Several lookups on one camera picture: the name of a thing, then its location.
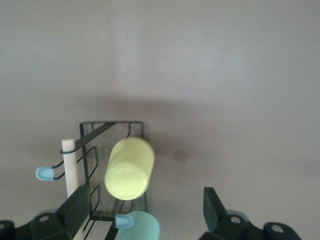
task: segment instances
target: black plastic bracket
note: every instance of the black plastic bracket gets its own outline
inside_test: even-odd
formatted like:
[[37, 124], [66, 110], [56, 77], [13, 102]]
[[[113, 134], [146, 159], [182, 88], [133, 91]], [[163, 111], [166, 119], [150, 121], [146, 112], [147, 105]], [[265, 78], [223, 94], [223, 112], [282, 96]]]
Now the black plastic bracket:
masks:
[[237, 214], [228, 214], [212, 187], [203, 191], [203, 215], [209, 232], [199, 240], [301, 240], [283, 223], [268, 222], [262, 230]]
[[0, 240], [72, 240], [90, 213], [89, 186], [78, 187], [55, 213], [43, 213], [15, 228], [0, 221]]

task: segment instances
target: wire rack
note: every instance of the wire rack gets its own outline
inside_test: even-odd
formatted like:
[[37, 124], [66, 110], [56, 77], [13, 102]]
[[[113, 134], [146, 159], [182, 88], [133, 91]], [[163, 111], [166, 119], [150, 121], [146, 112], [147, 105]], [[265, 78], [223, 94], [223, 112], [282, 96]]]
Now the wire rack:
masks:
[[[115, 214], [127, 214], [132, 211], [148, 212], [147, 193], [143, 196], [124, 201], [111, 196], [104, 185], [111, 149], [123, 138], [140, 137], [145, 139], [145, 127], [142, 121], [86, 121], [79, 125], [80, 138], [75, 141], [75, 149], [61, 154], [77, 152], [79, 181], [90, 189], [90, 214], [84, 224], [84, 239], [87, 239], [96, 221], [112, 222], [105, 240], [114, 240], [118, 229], [115, 228]], [[53, 180], [61, 179], [64, 161], [54, 165]]]

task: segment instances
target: yellow cup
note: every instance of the yellow cup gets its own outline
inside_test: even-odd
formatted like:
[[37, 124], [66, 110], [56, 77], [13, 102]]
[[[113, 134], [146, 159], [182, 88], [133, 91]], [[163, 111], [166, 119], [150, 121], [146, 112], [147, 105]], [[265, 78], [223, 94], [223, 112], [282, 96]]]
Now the yellow cup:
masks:
[[104, 176], [107, 191], [124, 201], [142, 196], [148, 188], [154, 162], [154, 150], [145, 140], [139, 137], [120, 140], [111, 151]]

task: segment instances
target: white plastic rod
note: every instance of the white plastic rod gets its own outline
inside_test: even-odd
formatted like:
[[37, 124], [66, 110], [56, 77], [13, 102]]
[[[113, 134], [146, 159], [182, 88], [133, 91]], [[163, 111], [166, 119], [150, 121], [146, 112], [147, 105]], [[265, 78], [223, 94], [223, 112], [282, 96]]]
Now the white plastic rod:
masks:
[[[75, 149], [75, 140], [73, 138], [62, 140], [62, 151], [71, 152]], [[78, 171], [77, 171], [77, 156], [75, 152], [63, 154], [63, 163], [65, 171], [66, 193], [70, 197], [79, 187]], [[82, 227], [76, 233], [74, 240], [84, 240], [84, 231]]]

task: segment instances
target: white wall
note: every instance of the white wall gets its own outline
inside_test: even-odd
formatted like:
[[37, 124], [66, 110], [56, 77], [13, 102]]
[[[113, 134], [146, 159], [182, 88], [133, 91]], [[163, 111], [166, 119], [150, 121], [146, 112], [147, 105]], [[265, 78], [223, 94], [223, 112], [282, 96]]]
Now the white wall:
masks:
[[317, 0], [0, 1], [0, 218], [66, 199], [34, 172], [81, 121], [137, 119], [162, 240], [206, 230], [204, 186], [260, 228], [317, 239], [319, 22]]

